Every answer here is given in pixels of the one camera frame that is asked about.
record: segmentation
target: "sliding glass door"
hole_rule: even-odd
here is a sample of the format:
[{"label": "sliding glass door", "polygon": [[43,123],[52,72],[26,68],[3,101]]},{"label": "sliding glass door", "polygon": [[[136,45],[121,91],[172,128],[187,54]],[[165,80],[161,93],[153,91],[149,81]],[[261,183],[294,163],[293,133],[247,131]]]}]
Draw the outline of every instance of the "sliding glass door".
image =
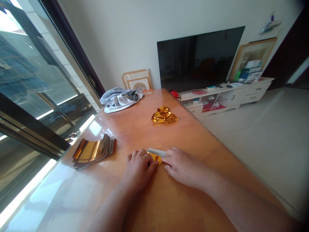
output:
[{"label": "sliding glass door", "polygon": [[0,0],[0,213],[96,113],[16,6]]}]

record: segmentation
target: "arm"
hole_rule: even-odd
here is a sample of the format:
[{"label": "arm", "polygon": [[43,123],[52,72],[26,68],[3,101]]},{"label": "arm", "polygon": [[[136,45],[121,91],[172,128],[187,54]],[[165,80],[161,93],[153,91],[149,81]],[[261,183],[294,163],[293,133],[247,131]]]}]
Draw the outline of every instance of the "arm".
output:
[{"label": "arm", "polygon": [[162,158],[175,180],[200,189],[223,209],[238,231],[291,231],[298,222],[249,189],[204,166],[187,152],[168,149]]},{"label": "arm", "polygon": [[147,185],[158,166],[144,149],[135,150],[126,160],[122,180],[97,212],[88,232],[121,231],[133,197]]}]

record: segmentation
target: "wall decoration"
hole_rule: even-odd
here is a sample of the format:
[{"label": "wall decoration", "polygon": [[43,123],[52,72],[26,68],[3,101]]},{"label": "wall decoration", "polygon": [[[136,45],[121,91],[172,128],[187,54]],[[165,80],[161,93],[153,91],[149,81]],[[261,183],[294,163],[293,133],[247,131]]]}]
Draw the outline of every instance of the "wall decoration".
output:
[{"label": "wall decoration", "polygon": [[249,61],[261,60],[261,69],[263,70],[276,41],[277,38],[272,38],[241,45],[238,49],[230,79],[233,80],[238,71],[245,68]]},{"label": "wall decoration", "polygon": [[149,71],[147,69],[141,69],[141,70],[137,70],[137,71],[132,71],[132,72],[125,72],[122,75],[122,81],[123,84],[125,86],[126,89],[129,89],[129,84],[128,81],[130,80],[136,80],[139,78],[148,78],[148,82],[149,82],[149,89],[151,89],[151,81],[150,81],[150,75],[149,75]]},{"label": "wall decoration", "polygon": [[127,82],[130,89],[139,89],[141,91],[151,89],[148,77],[128,80]]},{"label": "wall decoration", "polygon": [[275,12],[271,13],[268,23],[260,30],[259,34],[263,34],[269,31],[272,31],[275,27],[279,26],[282,23],[282,20],[275,20]]}]

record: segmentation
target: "picture frame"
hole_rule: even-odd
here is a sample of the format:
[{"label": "picture frame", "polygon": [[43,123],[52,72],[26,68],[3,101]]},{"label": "picture frame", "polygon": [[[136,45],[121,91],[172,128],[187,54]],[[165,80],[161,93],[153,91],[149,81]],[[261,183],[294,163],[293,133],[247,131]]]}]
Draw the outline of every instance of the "picture frame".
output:
[{"label": "picture frame", "polygon": [[148,77],[141,77],[133,80],[128,80],[127,83],[130,89],[140,89],[141,91],[151,89]]},{"label": "picture frame", "polygon": [[277,39],[278,38],[271,38],[241,45],[235,58],[230,79],[235,79],[239,70],[245,68],[247,63],[252,60],[261,60],[261,70],[263,70]]},{"label": "picture frame", "polygon": [[132,71],[132,72],[125,72],[122,75],[123,85],[125,86],[125,89],[130,89],[128,81],[136,80],[139,78],[145,78],[145,77],[148,78],[149,87],[150,89],[152,89],[150,75],[147,69],[141,69],[141,70]]}]

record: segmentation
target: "box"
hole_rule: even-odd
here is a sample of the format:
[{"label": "box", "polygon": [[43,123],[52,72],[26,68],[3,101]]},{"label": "box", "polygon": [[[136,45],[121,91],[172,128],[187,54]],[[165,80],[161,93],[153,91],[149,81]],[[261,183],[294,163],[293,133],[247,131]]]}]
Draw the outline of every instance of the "box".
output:
[{"label": "box", "polygon": [[239,76],[239,79],[243,79],[245,82],[252,82],[262,76],[263,71],[246,73],[242,72]]},{"label": "box", "polygon": [[254,72],[258,72],[261,71],[262,67],[256,67],[256,68],[243,68],[241,69],[242,73],[254,73]]},{"label": "box", "polygon": [[193,104],[198,104],[199,101],[200,101],[200,98],[194,98],[194,99],[193,99]]},{"label": "box", "polygon": [[246,65],[246,68],[255,68],[260,64],[261,60],[249,61]]}]

